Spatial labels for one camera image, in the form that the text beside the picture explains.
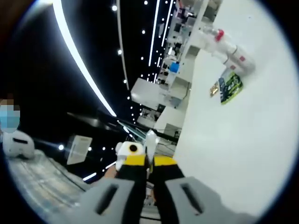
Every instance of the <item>black ceiling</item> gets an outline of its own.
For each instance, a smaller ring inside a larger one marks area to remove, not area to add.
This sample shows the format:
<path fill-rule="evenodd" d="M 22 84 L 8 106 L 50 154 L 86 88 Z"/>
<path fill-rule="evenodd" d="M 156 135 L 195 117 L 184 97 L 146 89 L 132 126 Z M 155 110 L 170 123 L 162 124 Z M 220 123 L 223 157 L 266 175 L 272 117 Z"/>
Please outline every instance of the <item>black ceiling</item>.
<path fill-rule="evenodd" d="M 157 2 L 148 2 L 148 5 L 144 5 L 141 0 L 132 0 L 130 3 L 121 0 L 123 53 L 130 90 L 141 74 L 151 74 L 150 81 L 153 81 L 152 73 L 158 72 L 154 62 L 160 53 L 164 53 L 162 38 L 158 38 L 158 25 L 162 18 L 166 21 L 170 1 L 168 4 L 160 1 L 150 67 L 148 61 Z M 96 85 L 117 117 L 133 122 L 132 118 L 138 118 L 141 106 L 127 100 L 130 92 L 123 83 L 122 61 L 117 55 L 120 48 L 117 16 L 111 9 L 115 1 L 63 0 L 62 3 L 72 38 Z M 97 161 L 97 153 L 100 153 L 106 162 L 99 165 L 87 160 L 80 164 L 78 167 L 82 173 L 79 175 L 82 176 L 92 169 L 102 169 L 116 159 L 112 151 L 103 152 L 101 149 L 103 146 L 111 148 L 117 142 L 124 141 L 127 137 L 124 131 L 97 130 L 66 114 L 72 112 L 97 116 L 98 110 L 108 112 L 73 60 L 52 6 L 19 28 L 2 59 L 2 98 L 8 92 L 14 94 L 21 108 L 22 130 L 35 138 L 56 144 L 67 142 L 72 134 L 93 136 L 93 143 L 96 143 L 90 155 Z"/>

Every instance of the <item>blue face mask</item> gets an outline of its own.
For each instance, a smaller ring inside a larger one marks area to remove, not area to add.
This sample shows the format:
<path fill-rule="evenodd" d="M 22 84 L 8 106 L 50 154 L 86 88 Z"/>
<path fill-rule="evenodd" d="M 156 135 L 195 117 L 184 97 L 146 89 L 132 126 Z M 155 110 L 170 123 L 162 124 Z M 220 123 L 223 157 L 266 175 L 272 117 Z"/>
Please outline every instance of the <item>blue face mask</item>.
<path fill-rule="evenodd" d="M 14 111 L 14 105 L 0 106 L 0 128 L 3 132 L 13 133 L 20 124 L 20 111 Z"/>

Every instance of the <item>blue object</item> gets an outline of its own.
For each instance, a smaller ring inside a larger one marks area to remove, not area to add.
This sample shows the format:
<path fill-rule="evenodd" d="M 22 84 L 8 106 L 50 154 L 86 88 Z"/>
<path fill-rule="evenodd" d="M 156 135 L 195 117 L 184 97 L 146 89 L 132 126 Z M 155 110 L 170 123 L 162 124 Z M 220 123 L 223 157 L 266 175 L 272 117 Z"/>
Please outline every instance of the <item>blue object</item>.
<path fill-rule="evenodd" d="M 169 70 L 174 72 L 174 73 L 177 73 L 178 72 L 178 68 L 179 68 L 179 64 L 173 62 L 171 65 L 170 65 L 170 68 Z"/>

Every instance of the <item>led light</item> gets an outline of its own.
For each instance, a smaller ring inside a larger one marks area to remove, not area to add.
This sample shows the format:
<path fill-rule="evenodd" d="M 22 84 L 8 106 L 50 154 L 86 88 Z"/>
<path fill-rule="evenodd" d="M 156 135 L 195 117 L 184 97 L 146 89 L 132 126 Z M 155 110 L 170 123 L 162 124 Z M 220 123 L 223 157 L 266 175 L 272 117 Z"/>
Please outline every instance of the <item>led light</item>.
<path fill-rule="evenodd" d="M 170 6 L 169 6 L 169 10 L 168 10 L 168 15 L 167 15 L 167 20 L 166 20 L 166 25 L 165 25 L 165 29 L 164 29 L 164 35 L 163 35 L 163 40 L 162 40 L 161 46 L 164 45 L 164 40 L 165 40 L 165 36 L 166 36 L 166 31 L 167 31 L 166 27 L 168 27 L 168 22 L 169 22 L 169 16 L 170 16 L 170 12 L 171 12 L 171 7 L 173 5 L 172 2 L 173 2 L 173 0 L 171 0 L 171 2 L 170 2 Z"/>
<path fill-rule="evenodd" d="M 172 47 L 169 48 L 168 54 L 171 55 Z"/>
<path fill-rule="evenodd" d="M 159 67 L 159 63 L 160 63 L 160 57 L 158 58 L 158 62 L 157 62 L 157 67 Z"/>
<path fill-rule="evenodd" d="M 90 178 L 96 176 L 96 174 L 97 174 L 97 173 L 93 173 L 93 174 L 90 174 L 90 175 L 87 176 L 87 177 L 84 177 L 84 178 L 83 178 L 83 181 L 87 181 L 87 180 L 89 180 Z"/>
<path fill-rule="evenodd" d="M 112 11 L 116 11 L 117 10 L 117 6 L 116 5 L 113 5 L 112 6 Z"/>
<path fill-rule="evenodd" d="M 159 4 L 160 4 L 160 0 L 157 0 L 157 4 L 156 4 L 156 12 L 155 12 L 155 20 L 154 20 L 154 27 L 153 27 L 153 34 L 151 37 L 151 44 L 150 44 L 150 51 L 149 51 L 149 67 L 151 64 L 151 56 L 153 53 L 153 47 L 154 47 L 154 39 L 155 39 L 155 32 L 156 32 L 156 24 L 157 24 L 157 17 L 158 17 L 158 11 L 159 11 Z"/>
<path fill-rule="evenodd" d="M 56 17 L 56 20 L 57 20 L 57 23 L 58 23 L 58 26 L 59 26 L 59 30 L 62 34 L 62 37 L 64 39 L 64 42 L 65 42 L 67 48 L 69 49 L 69 51 L 70 51 L 73 59 L 75 60 L 77 66 L 79 67 L 79 69 L 82 72 L 84 78 L 86 79 L 86 81 L 88 82 L 88 84 L 90 85 L 90 87 L 92 88 L 94 93 L 97 95 L 99 100 L 105 106 L 105 108 L 109 111 L 109 113 L 112 116 L 116 117 L 115 112 L 112 110 L 112 108 L 110 107 L 108 102 L 105 100 L 104 96 L 102 95 L 102 93 L 98 89 L 97 85 L 95 84 L 93 78 L 89 74 L 89 72 L 88 72 L 82 58 L 80 57 L 80 54 L 79 54 L 76 46 L 75 46 L 75 43 L 74 43 L 73 39 L 71 38 L 71 34 L 70 34 L 70 31 L 67 27 L 66 20 L 65 20 L 65 17 L 64 17 L 64 12 L 63 12 L 63 9 L 62 9 L 61 0 L 53 1 L 53 8 L 54 8 L 55 17 Z"/>
<path fill-rule="evenodd" d="M 126 133 L 129 133 L 129 130 L 125 126 L 123 126 L 122 128 L 125 130 Z"/>
<path fill-rule="evenodd" d="M 154 83 L 156 83 L 157 73 L 155 74 Z"/>
<path fill-rule="evenodd" d="M 114 164 L 116 164 L 116 161 L 115 161 L 115 162 L 113 162 L 113 163 L 111 163 L 110 165 L 106 166 L 106 168 L 105 168 L 105 169 L 108 169 L 109 167 L 113 166 Z"/>

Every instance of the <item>yellow stripe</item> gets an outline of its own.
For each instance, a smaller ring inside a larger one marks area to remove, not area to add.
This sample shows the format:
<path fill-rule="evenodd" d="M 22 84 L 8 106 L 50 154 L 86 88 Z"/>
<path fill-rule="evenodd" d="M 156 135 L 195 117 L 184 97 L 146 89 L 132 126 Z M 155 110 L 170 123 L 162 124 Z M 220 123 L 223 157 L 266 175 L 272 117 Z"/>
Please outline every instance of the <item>yellow stripe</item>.
<path fill-rule="evenodd" d="M 129 155 L 124 165 L 129 166 L 144 166 L 145 155 Z"/>
<path fill-rule="evenodd" d="M 172 159 L 171 157 L 167 156 L 155 156 L 155 166 L 169 166 L 169 165 L 176 165 L 177 162 Z"/>

